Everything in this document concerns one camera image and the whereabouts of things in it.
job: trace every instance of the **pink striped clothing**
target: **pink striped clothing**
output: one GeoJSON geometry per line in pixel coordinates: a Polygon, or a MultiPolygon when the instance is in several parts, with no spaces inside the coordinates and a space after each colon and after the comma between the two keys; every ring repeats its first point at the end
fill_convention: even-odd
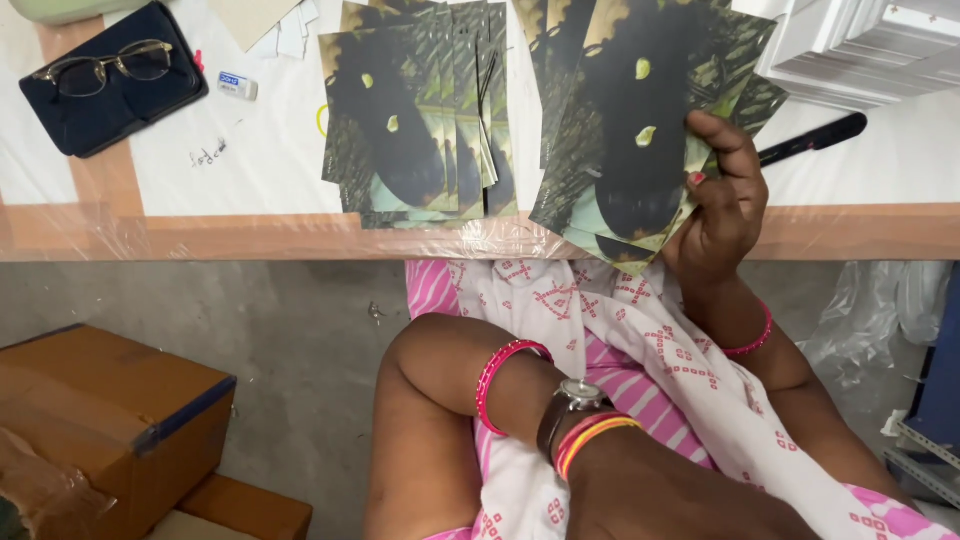
{"type": "MultiPolygon", "coordinates": [[[[407,302],[410,316],[424,313],[459,315],[457,291],[460,284],[451,279],[445,260],[408,260],[407,302]]],[[[638,362],[621,351],[600,341],[592,332],[584,330],[587,340],[587,374],[585,379],[601,388],[611,397],[617,410],[633,416],[644,429],[662,445],[703,465],[715,469],[713,460],[700,439],[660,387],[646,375],[638,362]]],[[[484,481],[490,470],[493,433],[479,421],[474,422],[474,441],[484,481]]],[[[960,540],[948,529],[930,523],[923,515],[884,495],[869,489],[848,485],[847,488],[873,513],[872,516],[854,516],[851,519],[877,531],[877,539],[889,529],[900,538],[960,540]]],[[[480,512],[473,528],[460,528],[431,536],[427,540],[469,540],[478,538],[484,512],[480,512]]]]}

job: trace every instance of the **eyeglasses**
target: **eyeglasses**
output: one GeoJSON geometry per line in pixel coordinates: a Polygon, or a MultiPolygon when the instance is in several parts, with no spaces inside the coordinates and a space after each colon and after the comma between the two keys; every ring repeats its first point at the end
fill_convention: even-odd
{"type": "Polygon", "coordinates": [[[155,81],[170,71],[170,43],[144,39],[131,43],[116,56],[70,58],[41,69],[33,78],[50,81],[61,95],[89,97],[107,87],[107,66],[115,64],[120,73],[137,81],[155,81]]]}

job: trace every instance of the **black pen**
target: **black pen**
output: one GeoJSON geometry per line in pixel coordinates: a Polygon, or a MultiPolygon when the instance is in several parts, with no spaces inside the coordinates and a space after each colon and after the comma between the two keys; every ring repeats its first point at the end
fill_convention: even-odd
{"type": "Polygon", "coordinates": [[[760,166],[765,167],[778,161],[793,158],[807,150],[823,150],[834,144],[850,140],[863,133],[867,128],[867,116],[857,112],[836,122],[817,128],[812,132],[791,138],[777,146],[760,152],[760,166]]]}

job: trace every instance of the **watch face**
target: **watch face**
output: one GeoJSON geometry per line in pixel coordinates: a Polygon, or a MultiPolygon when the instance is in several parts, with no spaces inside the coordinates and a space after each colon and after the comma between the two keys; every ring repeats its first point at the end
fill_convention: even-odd
{"type": "Polygon", "coordinates": [[[603,390],[599,386],[583,380],[567,379],[560,383],[560,388],[571,397],[579,400],[600,401],[604,396],[603,390]]]}

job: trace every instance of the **concrete floor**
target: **concrete floor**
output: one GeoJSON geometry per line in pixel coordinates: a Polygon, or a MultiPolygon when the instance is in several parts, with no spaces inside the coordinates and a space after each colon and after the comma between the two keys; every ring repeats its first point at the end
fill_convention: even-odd
{"type": "MultiPolygon", "coordinates": [[[[843,267],[750,262],[742,274],[802,341],[843,267]]],[[[221,473],[313,504],[311,539],[360,536],[376,370],[409,321],[402,262],[0,264],[0,299],[0,347],[83,321],[235,374],[221,473]],[[370,302],[387,315],[379,324],[370,302]]],[[[875,450],[923,362],[897,338],[892,350],[893,368],[853,366],[869,377],[846,389],[837,377],[850,360],[818,366],[875,450]]]]}

